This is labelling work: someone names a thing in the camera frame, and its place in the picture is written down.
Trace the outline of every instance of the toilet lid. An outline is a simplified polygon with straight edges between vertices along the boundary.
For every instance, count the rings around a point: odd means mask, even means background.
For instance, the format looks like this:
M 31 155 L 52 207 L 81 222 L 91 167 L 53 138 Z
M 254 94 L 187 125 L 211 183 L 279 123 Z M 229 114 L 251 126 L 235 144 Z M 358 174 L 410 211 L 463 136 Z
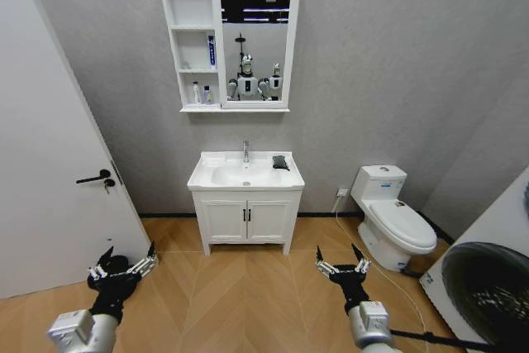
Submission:
M 417 247 L 432 247 L 436 233 L 428 222 L 399 200 L 383 200 L 370 206 L 379 221 L 397 238 Z

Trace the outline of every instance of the bathroom sink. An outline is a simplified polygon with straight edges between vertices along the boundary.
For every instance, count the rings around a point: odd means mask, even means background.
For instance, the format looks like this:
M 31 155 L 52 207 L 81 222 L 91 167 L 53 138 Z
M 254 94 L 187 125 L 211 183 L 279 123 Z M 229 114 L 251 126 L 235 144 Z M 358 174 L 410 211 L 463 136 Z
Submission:
M 283 155 L 290 171 L 274 169 L 272 157 Z M 190 190 L 301 190 L 305 186 L 291 152 L 202 152 L 189 178 Z

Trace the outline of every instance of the toilet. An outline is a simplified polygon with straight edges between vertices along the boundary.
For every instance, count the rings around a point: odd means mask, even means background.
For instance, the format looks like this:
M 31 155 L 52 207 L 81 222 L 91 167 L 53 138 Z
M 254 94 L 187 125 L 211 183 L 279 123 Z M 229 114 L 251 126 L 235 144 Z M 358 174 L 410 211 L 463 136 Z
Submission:
M 400 271 L 412 255 L 425 255 L 437 245 L 436 233 L 398 194 L 406 173 L 395 165 L 360 168 L 351 197 L 364 210 L 358 232 L 369 253 L 385 269 Z

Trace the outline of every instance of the white appliance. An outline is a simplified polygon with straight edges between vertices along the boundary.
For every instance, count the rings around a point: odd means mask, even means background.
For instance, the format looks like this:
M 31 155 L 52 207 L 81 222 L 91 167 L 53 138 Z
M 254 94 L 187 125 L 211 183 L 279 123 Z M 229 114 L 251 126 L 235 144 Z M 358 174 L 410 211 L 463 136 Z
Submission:
M 528 183 L 529 168 L 420 280 L 460 339 L 529 345 Z
M 398 194 L 406 173 L 395 165 L 360 168 L 350 195 L 365 213 L 358 226 L 369 253 L 388 270 L 404 268 L 412 255 L 428 254 L 437 245 L 434 230 Z

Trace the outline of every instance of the herringbone floor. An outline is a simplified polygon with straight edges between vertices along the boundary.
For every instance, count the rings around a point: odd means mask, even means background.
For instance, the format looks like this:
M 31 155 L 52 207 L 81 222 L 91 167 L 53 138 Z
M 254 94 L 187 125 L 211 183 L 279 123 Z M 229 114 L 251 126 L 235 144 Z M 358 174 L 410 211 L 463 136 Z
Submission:
M 360 243 L 359 220 L 341 222 Z M 355 260 L 350 240 L 334 218 L 299 218 L 288 256 L 279 246 L 214 246 L 206 257 L 195 218 L 144 223 L 156 240 L 160 266 L 126 301 L 115 352 L 358 351 L 341 289 L 314 267 L 316 245 L 331 263 Z M 427 269 L 445 249 L 441 243 L 414 267 Z M 413 297 L 429 330 L 450 336 L 415 279 L 384 273 Z M 369 272 L 365 289 L 384 302 L 393 328 L 422 331 L 413 306 L 377 270 Z M 0 351 L 54 351 L 45 332 L 55 317 L 90 308 L 94 297 L 85 284 L 74 284 L 0 301 Z M 423 342 L 402 338 L 395 338 L 395 346 L 405 353 L 426 351 Z M 429 350 L 458 351 L 444 346 Z

